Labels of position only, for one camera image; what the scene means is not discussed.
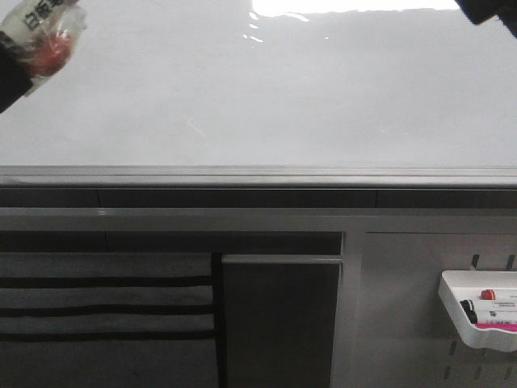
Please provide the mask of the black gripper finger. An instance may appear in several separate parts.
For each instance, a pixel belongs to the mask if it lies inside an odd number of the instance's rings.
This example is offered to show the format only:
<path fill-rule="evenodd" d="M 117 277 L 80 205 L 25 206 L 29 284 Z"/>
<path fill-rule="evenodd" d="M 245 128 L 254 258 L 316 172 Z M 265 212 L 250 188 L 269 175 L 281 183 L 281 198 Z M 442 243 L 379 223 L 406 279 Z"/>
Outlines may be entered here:
<path fill-rule="evenodd" d="M 456 0 L 456 4 L 472 24 L 480 25 L 497 17 L 516 37 L 516 0 Z"/>
<path fill-rule="evenodd" d="M 33 88 L 22 60 L 26 52 L 5 32 L 1 32 L 1 113 Z"/>

